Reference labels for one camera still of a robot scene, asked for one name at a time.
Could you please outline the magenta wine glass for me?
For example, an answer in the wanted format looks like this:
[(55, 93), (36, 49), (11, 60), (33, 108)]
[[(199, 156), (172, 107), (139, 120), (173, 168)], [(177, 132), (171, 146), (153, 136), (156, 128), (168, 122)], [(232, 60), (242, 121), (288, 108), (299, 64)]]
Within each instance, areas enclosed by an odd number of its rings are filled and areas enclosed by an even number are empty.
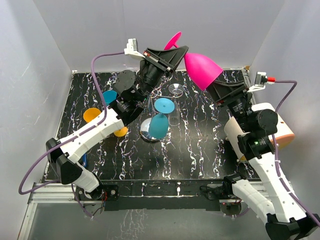
[(223, 69), (209, 57), (199, 53), (186, 53), (184, 64), (190, 79), (204, 91), (212, 84)]

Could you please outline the clear wine glass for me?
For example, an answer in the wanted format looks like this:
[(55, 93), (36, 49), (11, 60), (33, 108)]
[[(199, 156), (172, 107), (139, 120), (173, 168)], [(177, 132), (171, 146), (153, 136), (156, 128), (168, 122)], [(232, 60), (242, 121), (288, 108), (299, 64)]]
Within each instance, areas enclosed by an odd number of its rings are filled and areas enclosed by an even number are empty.
[(180, 123), (180, 106), (178, 98), (184, 93), (184, 88), (179, 83), (173, 83), (169, 86), (169, 92), (173, 94), (172, 101), (174, 103), (174, 110), (168, 115), (168, 121), (171, 126), (177, 126)]

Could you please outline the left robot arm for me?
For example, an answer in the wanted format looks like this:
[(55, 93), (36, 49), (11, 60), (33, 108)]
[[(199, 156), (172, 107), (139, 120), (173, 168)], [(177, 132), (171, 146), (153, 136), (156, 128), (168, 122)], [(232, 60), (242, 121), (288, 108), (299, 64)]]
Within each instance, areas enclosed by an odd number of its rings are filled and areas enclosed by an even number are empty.
[(138, 73), (124, 70), (117, 75), (112, 88), (116, 98), (110, 103), (103, 101), (104, 110), (99, 116), (73, 134), (46, 142), (48, 160), (63, 185), (74, 184), (93, 200), (102, 197), (102, 182), (79, 160), (100, 141), (128, 126), (142, 113), (143, 103), (160, 79), (175, 72), (188, 50), (188, 46), (165, 50), (147, 48), (141, 55)]

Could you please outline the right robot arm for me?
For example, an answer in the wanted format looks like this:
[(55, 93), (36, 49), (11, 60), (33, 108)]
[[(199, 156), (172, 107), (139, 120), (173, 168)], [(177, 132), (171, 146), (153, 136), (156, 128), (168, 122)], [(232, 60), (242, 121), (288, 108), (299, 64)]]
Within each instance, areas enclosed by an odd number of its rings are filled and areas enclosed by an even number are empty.
[(238, 160), (251, 165), (268, 196), (262, 195), (240, 173), (223, 179), (223, 194), (243, 200), (262, 220), (272, 240), (300, 240), (320, 226), (320, 217), (302, 205), (280, 168), (275, 134), (281, 128), (278, 111), (270, 103), (252, 104), (252, 92), (244, 81), (215, 80), (207, 92), (232, 117), (224, 126), (226, 138)]

